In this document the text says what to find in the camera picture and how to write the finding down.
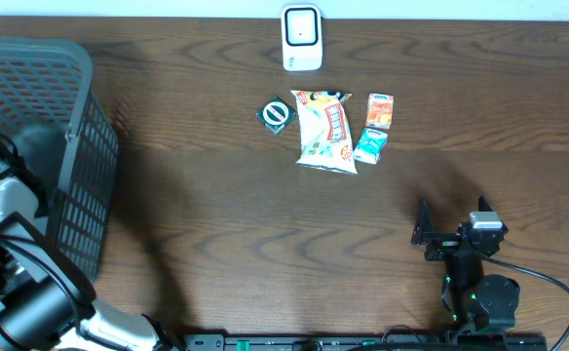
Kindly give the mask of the dark green round-label box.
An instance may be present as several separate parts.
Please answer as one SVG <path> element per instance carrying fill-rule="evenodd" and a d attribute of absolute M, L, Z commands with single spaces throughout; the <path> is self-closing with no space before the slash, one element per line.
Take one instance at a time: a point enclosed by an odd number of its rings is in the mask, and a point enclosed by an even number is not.
<path fill-rule="evenodd" d="M 279 97 L 273 97 L 256 112 L 257 120 L 274 135 L 290 125 L 296 116 L 296 111 Z"/>

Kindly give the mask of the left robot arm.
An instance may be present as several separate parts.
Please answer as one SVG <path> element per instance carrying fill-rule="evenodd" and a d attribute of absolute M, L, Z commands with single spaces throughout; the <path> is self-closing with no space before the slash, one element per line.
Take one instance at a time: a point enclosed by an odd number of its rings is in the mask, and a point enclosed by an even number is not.
<path fill-rule="evenodd" d="M 145 315 L 97 299 L 84 273 L 34 222 L 49 212 L 43 181 L 0 135 L 0 347 L 4 350 L 181 350 Z"/>

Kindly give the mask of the orange tissue pack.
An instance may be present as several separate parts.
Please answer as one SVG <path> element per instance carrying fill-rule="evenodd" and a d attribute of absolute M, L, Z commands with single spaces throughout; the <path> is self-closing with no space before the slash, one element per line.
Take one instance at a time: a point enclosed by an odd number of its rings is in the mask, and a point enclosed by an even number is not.
<path fill-rule="evenodd" d="M 394 97 L 384 94 L 368 96 L 365 125 L 368 128 L 389 130 L 393 120 Z"/>

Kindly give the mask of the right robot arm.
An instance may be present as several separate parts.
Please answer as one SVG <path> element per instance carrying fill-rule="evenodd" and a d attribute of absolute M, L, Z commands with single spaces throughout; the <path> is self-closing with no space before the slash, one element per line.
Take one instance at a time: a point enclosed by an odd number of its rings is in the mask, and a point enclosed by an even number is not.
<path fill-rule="evenodd" d="M 515 325 L 519 284 L 483 270 L 483 261 L 500 249 L 508 232 L 484 197 L 478 198 L 478 209 L 449 233 L 436 231 L 427 203 L 418 202 L 411 243 L 425 248 L 427 261 L 445 265 L 441 301 L 454 316 L 455 325 L 444 333 L 451 342 L 477 335 L 503 337 Z"/>

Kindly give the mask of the teal tissue pack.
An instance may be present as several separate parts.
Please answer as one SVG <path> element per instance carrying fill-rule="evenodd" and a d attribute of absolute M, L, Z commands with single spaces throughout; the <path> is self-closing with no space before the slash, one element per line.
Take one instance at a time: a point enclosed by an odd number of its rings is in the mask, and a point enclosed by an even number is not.
<path fill-rule="evenodd" d="M 377 164 L 381 150 L 388 141 L 388 134 L 371 128 L 364 128 L 354 149 L 354 158 L 367 164 Z"/>

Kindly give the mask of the yellow snack bag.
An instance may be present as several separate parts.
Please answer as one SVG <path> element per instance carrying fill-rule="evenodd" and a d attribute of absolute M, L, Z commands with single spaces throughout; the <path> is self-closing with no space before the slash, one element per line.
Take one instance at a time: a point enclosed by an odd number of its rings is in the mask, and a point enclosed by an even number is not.
<path fill-rule="evenodd" d="M 335 91 L 290 91 L 300 127 L 300 167 L 347 175 L 358 173 L 352 134 L 343 104 L 352 96 Z"/>

